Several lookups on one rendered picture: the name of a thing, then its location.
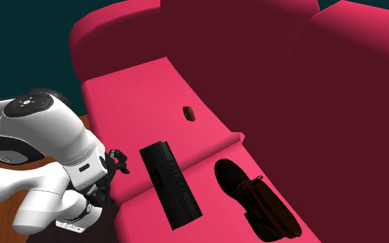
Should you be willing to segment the black flat rectangular box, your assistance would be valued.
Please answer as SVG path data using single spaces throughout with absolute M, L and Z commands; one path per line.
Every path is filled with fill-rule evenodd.
M 140 149 L 140 155 L 170 227 L 175 230 L 202 216 L 202 211 L 167 142 Z

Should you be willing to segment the small brown block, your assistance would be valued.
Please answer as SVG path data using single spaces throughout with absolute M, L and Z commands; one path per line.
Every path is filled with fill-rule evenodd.
M 190 106 L 184 106 L 182 108 L 185 118 L 188 121 L 194 122 L 196 120 L 196 117 L 194 115 L 193 109 Z

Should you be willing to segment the dark brown laced boot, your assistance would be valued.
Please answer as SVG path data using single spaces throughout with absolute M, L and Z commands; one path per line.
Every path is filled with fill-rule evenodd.
M 273 242 L 302 235 L 302 228 L 294 215 L 261 175 L 250 179 L 229 159 L 218 160 L 214 173 L 223 192 L 246 210 L 245 218 L 260 240 Z

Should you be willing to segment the red sofa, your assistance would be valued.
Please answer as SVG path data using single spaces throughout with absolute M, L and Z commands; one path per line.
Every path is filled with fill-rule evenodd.
M 217 183 L 222 158 L 294 214 L 302 235 L 276 243 L 389 243 L 389 10 L 126 0 L 69 43 L 93 132 L 129 159 L 111 189 L 119 243 L 264 243 Z M 175 230 L 140 155 L 158 141 L 202 211 Z

